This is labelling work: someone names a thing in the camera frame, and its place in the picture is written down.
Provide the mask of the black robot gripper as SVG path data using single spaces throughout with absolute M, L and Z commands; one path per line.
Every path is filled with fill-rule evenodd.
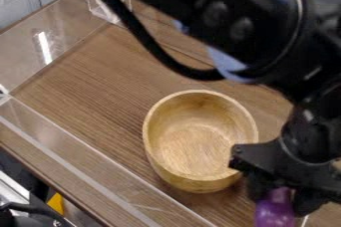
M 228 167 L 246 177 L 252 202 L 279 187 L 293 189 L 297 217 L 327 202 L 341 204 L 341 134 L 282 134 L 263 143 L 238 143 L 230 150 Z

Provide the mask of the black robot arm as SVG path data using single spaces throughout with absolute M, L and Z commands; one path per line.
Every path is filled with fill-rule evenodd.
M 214 66 L 199 70 L 163 50 L 121 0 L 101 1 L 175 73 L 265 85 L 291 102 L 279 136 L 231 150 L 228 165 L 247 178 L 251 200 L 286 187 L 298 216 L 341 204 L 341 7 L 322 13 L 314 0 L 140 0 L 211 48 Z

